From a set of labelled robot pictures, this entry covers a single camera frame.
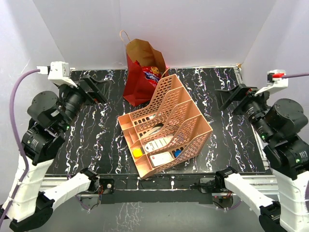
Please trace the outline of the red paper bag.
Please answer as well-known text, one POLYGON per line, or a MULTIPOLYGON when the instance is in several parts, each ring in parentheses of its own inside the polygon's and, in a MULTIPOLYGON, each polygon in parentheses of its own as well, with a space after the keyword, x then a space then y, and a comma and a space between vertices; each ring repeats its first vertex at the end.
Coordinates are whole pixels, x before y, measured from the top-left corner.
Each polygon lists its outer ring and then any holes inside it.
POLYGON ((150 101, 155 91, 155 87, 145 79, 142 66, 157 67, 161 79, 168 75, 169 67, 166 66, 162 53, 148 41, 141 39, 128 38, 126 60, 128 76, 123 97, 131 105, 138 106, 150 101))

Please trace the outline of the red cookie snack bag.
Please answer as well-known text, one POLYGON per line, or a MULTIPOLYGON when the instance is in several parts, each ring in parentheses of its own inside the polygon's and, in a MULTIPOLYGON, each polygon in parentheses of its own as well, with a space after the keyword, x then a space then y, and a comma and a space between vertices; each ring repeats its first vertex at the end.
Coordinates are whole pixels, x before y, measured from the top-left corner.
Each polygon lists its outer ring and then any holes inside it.
POLYGON ((157 67, 154 66, 142 66, 142 70, 145 79, 153 86, 156 87, 161 79, 161 73, 157 67))

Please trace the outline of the pink plastic file organizer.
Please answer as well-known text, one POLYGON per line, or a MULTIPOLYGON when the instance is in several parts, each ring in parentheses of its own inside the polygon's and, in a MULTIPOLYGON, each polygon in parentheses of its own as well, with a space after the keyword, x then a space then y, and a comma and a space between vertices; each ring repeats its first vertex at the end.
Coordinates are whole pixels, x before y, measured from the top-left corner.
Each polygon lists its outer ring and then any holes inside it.
POLYGON ((119 116, 118 122, 142 179, 198 156, 213 131, 175 74, 159 81, 146 107, 119 116), (145 152, 144 146, 149 141, 166 136, 173 136, 166 146, 145 152), (133 157, 137 148, 143 151, 139 159, 133 157), (182 152, 173 161, 152 166, 151 155, 170 152, 174 156, 176 150, 182 152))

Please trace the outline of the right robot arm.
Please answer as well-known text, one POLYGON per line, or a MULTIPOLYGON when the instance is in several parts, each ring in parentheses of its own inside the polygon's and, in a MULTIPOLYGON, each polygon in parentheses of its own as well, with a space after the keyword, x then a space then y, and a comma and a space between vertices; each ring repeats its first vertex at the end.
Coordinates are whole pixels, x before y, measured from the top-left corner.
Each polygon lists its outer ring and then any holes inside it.
POLYGON ((266 144, 263 151, 276 177, 279 199, 265 196, 232 167, 218 171, 219 191, 237 194, 255 212, 266 232, 306 232, 309 229, 309 146, 298 133, 308 123, 302 106, 283 98, 267 104, 270 92, 244 84, 215 91, 219 110, 237 102, 234 115, 244 115, 266 144))

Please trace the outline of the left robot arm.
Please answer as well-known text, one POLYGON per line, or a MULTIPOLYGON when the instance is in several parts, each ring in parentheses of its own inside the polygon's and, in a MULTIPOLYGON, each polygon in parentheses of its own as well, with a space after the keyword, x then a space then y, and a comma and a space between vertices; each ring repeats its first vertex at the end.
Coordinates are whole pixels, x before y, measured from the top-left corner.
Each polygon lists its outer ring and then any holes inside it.
POLYGON ((65 133, 85 105, 106 103, 110 80, 97 81, 89 75, 74 86, 62 84, 59 92, 37 94, 28 108, 28 130, 19 138, 20 156, 14 183, 2 205, 2 219, 10 219, 10 229, 26 232, 44 225, 65 201, 81 192, 95 193, 99 176, 84 168, 62 184, 41 190, 45 174, 65 142, 65 133))

